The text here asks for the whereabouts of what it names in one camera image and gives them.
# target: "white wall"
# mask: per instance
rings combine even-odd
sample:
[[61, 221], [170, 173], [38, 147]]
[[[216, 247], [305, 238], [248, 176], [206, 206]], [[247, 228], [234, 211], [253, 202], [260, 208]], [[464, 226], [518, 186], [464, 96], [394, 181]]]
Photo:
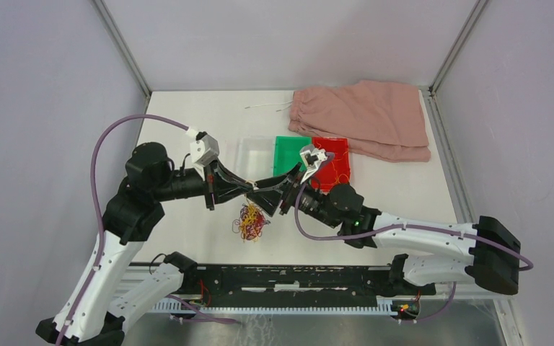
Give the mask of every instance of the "white wall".
[[153, 90], [429, 85], [475, 0], [107, 0]]
[[475, 212], [537, 265], [516, 298], [526, 345], [554, 345], [554, 1], [490, 1], [439, 101]]
[[[0, 345], [42, 345], [96, 234], [89, 163], [102, 129], [144, 98], [89, 1], [0, 0]], [[108, 138], [105, 202], [139, 124]]]

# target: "plastic container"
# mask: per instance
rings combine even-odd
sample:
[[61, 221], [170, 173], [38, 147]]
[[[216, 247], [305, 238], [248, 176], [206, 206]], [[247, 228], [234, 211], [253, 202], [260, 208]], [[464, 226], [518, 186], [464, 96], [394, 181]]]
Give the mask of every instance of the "plastic container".
[[[315, 173], [315, 177], [320, 181], [320, 189], [330, 191], [336, 184], [349, 182], [351, 169], [349, 167], [347, 138], [312, 137], [311, 141], [315, 148], [324, 149], [326, 152], [335, 154], [332, 162]], [[312, 180], [311, 186], [317, 188], [317, 182]]]
[[310, 137], [287, 137], [278, 136], [275, 138], [275, 156], [273, 159], [273, 175], [287, 173], [294, 166], [302, 162], [300, 149], [311, 144]]
[[234, 160], [236, 175], [243, 179], [260, 180], [273, 176], [275, 137], [244, 137], [237, 144]]

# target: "pink cloth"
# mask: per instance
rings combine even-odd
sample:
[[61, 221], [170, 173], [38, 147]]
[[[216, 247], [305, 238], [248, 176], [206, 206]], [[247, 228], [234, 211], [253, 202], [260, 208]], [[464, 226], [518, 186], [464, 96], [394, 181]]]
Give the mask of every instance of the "pink cloth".
[[294, 92], [288, 129], [344, 137], [351, 152], [389, 162], [430, 160], [419, 91], [408, 84], [360, 81]]

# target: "robotic arm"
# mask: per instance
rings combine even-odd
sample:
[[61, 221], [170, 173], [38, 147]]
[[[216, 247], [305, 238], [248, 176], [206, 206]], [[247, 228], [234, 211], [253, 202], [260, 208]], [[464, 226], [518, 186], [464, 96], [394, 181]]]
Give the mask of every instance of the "robotic arm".
[[[352, 247], [400, 247], [431, 253], [401, 254], [392, 261], [390, 280], [421, 287], [445, 281], [475, 282], [502, 294], [518, 291], [519, 241], [496, 219], [482, 216], [479, 223], [437, 224], [393, 216], [364, 206], [364, 198], [347, 184], [324, 194], [309, 178], [328, 163], [330, 153], [312, 146], [301, 150], [307, 169], [297, 164], [290, 172], [249, 182], [226, 169], [218, 160], [219, 147], [206, 133], [188, 130], [193, 168], [176, 169], [159, 143], [144, 143], [126, 162], [121, 182], [103, 214], [104, 247], [98, 265], [100, 238], [82, 278], [63, 309], [39, 323], [36, 333], [60, 345], [121, 345], [128, 329], [157, 301], [177, 291], [196, 263], [175, 252], [154, 275], [124, 296], [113, 297], [126, 268], [164, 216], [161, 202], [203, 196], [210, 210], [239, 195], [246, 195], [268, 215], [281, 215], [294, 206], [296, 224], [314, 240], [344, 240]], [[337, 236], [306, 234], [298, 211], [328, 226], [340, 226]], [[490, 244], [498, 243], [497, 249]], [[93, 272], [91, 280], [85, 280]], [[81, 300], [72, 311], [76, 299]]]

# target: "gray floor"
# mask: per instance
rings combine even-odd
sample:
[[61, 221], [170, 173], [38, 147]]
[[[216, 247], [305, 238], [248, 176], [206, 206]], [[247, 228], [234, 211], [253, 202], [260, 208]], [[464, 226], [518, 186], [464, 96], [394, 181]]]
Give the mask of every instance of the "gray floor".
[[[443, 304], [423, 301], [422, 316]], [[124, 346], [157, 345], [506, 345], [493, 302], [456, 301], [438, 319], [398, 326], [386, 316], [231, 315], [243, 325], [180, 325], [164, 314], [146, 314]]]

